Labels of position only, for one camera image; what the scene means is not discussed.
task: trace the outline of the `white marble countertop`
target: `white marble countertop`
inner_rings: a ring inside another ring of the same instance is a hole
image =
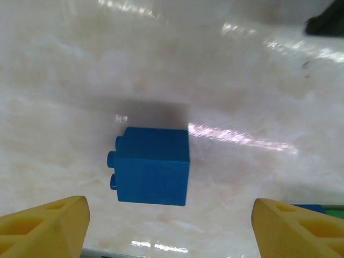
[[[302,35],[330,2],[1,1],[0,214],[85,195],[85,248],[258,258],[254,199],[343,204],[344,44]],[[117,201],[128,125],[189,129],[185,207]]]

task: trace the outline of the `blue duplo block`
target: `blue duplo block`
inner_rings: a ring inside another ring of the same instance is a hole
[[[190,155],[186,130],[128,127],[116,138],[107,166],[120,202],[184,206]]]
[[[304,208],[304,209],[307,209],[310,211],[316,211],[319,213],[326,214],[325,209],[319,204],[294,204],[294,206],[298,206],[298,207],[301,207],[301,208]]]

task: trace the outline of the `marble surface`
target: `marble surface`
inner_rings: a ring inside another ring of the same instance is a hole
[[[0,215],[85,195],[85,248],[259,258],[254,199],[343,204],[344,44],[302,34],[330,2],[2,0]],[[189,129],[185,207],[117,201],[128,125]]]

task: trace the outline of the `black object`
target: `black object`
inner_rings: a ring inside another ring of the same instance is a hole
[[[308,20],[305,33],[323,37],[344,37],[344,0],[335,0],[321,15]]]

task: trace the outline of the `blue object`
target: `blue object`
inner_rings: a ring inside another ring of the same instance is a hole
[[[321,205],[318,205],[318,204],[296,204],[295,206],[298,206],[300,208],[304,208],[307,210],[316,211],[319,213],[326,214],[325,209]]]
[[[184,206],[190,169],[186,130],[128,127],[116,138],[107,166],[120,202]]]

